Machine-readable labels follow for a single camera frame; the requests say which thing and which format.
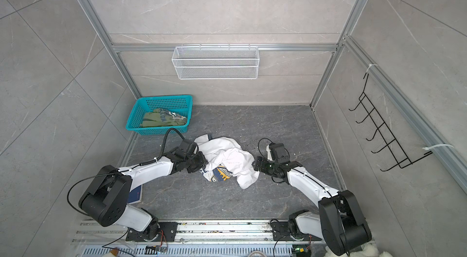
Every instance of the zip tie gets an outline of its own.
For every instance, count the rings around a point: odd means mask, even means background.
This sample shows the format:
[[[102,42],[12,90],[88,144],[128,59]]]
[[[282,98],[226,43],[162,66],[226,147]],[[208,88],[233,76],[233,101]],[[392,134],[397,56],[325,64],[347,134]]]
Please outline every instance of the zip tie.
[[[439,147],[439,146],[448,146],[448,147],[450,147],[450,148],[454,148],[454,146],[451,145],[451,144],[440,143],[440,144],[435,144],[435,145],[432,145],[432,146],[427,146],[427,147],[424,147],[424,148],[422,148],[422,149],[424,149],[424,150],[430,150],[430,149],[437,148],[437,147]]]
[[[370,67],[372,67],[372,66],[374,66],[374,65],[377,65],[377,64],[368,64],[368,68],[367,68],[366,73],[368,73],[368,71],[370,70]]]

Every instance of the black hook rack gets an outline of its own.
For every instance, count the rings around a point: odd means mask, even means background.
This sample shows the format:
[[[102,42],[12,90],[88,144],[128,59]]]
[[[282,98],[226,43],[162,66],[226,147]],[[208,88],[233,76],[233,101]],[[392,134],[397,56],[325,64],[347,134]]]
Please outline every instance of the black hook rack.
[[[415,160],[415,161],[412,161],[412,160],[409,158],[409,156],[406,154],[405,150],[402,148],[401,144],[399,143],[399,141],[397,140],[397,138],[394,136],[393,132],[392,132],[391,129],[389,128],[389,126],[388,126],[388,124],[386,123],[386,121],[384,121],[384,119],[382,118],[381,114],[380,114],[380,113],[378,112],[378,110],[376,109],[375,105],[373,105],[373,103],[371,102],[370,98],[367,96],[367,94],[365,94],[365,88],[367,87],[367,82],[368,82],[368,73],[365,73],[365,75],[363,76],[363,79],[366,79],[366,80],[365,80],[365,86],[363,87],[363,91],[361,92],[361,95],[358,97],[359,102],[358,102],[357,106],[355,106],[355,108],[349,109],[349,111],[355,111],[355,109],[357,109],[359,105],[362,105],[363,108],[365,109],[367,115],[365,116],[365,118],[364,118],[362,121],[360,121],[360,122],[355,121],[355,122],[358,123],[358,124],[360,124],[360,123],[364,122],[364,121],[369,117],[369,118],[371,119],[371,121],[373,122],[373,124],[375,125],[375,127],[376,127],[375,133],[373,134],[373,136],[371,137],[371,139],[365,138],[366,140],[368,140],[369,142],[372,141],[372,140],[375,138],[375,136],[376,136],[376,134],[377,134],[378,132],[379,132],[379,134],[381,135],[381,137],[382,137],[382,139],[383,139],[385,145],[384,145],[381,149],[379,149],[378,151],[371,151],[373,154],[379,153],[380,151],[382,151],[382,150],[385,149],[386,147],[387,147],[387,148],[389,149],[389,151],[391,152],[391,155],[393,156],[393,158],[394,158],[396,164],[395,164],[394,166],[392,166],[392,167],[386,169],[386,170],[382,170],[382,169],[380,169],[380,170],[381,170],[382,172],[386,172],[386,171],[389,171],[389,170],[391,170],[392,168],[394,168],[394,167],[396,167],[396,166],[399,166],[401,169],[403,169],[403,168],[405,168],[405,167],[407,167],[407,166],[409,166],[409,165],[412,165],[412,164],[418,162],[419,160],[423,159],[424,157],[427,157],[427,156],[433,154],[433,152],[428,151],[428,152],[426,152],[425,154],[423,154],[423,156],[422,156],[421,158],[419,158],[419,159],[417,159],[417,160]],[[362,102],[363,99],[365,99],[365,98],[367,98],[368,102],[370,102],[370,104],[371,104],[371,110],[370,110],[370,111],[368,111],[369,108],[365,107],[365,105],[364,105],[363,102]],[[376,122],[375,122],[375,119],[371,116],[371,113],[376,113],[376,114],[381,118],[382,124],[377,125]],[[390,140],[390,141],[388,141],[388,139],[386,139],[386,138],[384,137],[384,135],[382,134],[382,132],[381,132],[381,130],[380,130],[380,129],[381,129],[382,127],[384,127],[384,126],[389,130],[389,132],[390,132],[391,135],[392,135],[392,140]],[[404,153],[405,158],[404,158],[402,161],[398,161],[398,160],[397,160],[397,157],[394,155],[394,152],[393,152],[393,150],[391,149],[390,144],[393,143],[393,142],[395,142],[395,143],[399,146],[399,148],[402,150],[402,152]]]

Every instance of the gray marble floor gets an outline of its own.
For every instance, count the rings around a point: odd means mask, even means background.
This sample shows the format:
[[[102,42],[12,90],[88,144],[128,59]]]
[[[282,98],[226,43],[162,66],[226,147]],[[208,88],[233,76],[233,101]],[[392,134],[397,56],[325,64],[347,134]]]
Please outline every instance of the gray marble floor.
[[[186,138],[206,133],[213,138],[234,138],[242,149],[259,155],[257,143],[268,137],[284,143],[291,160],[324,183],[337,187],[337,179],[324,148],[312,111],[307,106],[194,106]],[[162,135],[138,136],[129,165],[157,156]],[[180,142],[169,135],[166,150]],[[263,153],[267,141],[261,142]],[[143,185],[139,207],[160,219],[196,218],[288,218],[301,209],[317,208],[299,190],[288,184],[275,184],[260,174],[249,188],[241,189],[235,178],[208,182],[200,173],[179,172]]]

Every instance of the teal plastic basket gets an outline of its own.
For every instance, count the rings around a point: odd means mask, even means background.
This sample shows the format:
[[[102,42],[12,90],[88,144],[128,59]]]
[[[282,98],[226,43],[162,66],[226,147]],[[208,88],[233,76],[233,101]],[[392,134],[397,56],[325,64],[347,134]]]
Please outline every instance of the teal plastic basket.
[[[190,95],[179,96],[159,96],[159,97],[143,97],[136,100],[130,117],[126,122],[126,130],[137,132],[141,135],[165,134],[169,128],[175,128],[181,133],[187,132],[190,124],[191,109],[193,107],[193,97]],[[152,112],[156,108],[164,108],[180,115],[186,116],[188,121],[185,125],[178,126],[162,126],[162,127],[140,127],[143,122],[144,114]]]

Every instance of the wall-mounted wire basket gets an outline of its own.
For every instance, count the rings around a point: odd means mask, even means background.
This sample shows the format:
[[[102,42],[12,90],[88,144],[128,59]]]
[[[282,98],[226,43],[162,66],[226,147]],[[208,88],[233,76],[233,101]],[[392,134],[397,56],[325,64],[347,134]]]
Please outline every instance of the wall-mounted wire basket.
[[[260,54],[253,46],[179,46],[172,62],[179,79],[256,79]]]

